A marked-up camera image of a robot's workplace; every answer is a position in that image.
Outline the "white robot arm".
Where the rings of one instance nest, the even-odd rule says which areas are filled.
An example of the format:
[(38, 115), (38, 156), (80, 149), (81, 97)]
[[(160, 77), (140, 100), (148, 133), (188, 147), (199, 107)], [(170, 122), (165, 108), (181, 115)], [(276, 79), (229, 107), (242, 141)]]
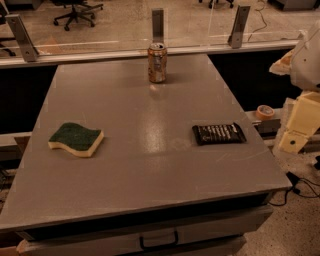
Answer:
[(295, 48), (269, 71), (289, 75), (291, 84), (302, 90), (279, 142), (281, 150), (298, 153), (320, 128), (320, 21), (305, 31)]

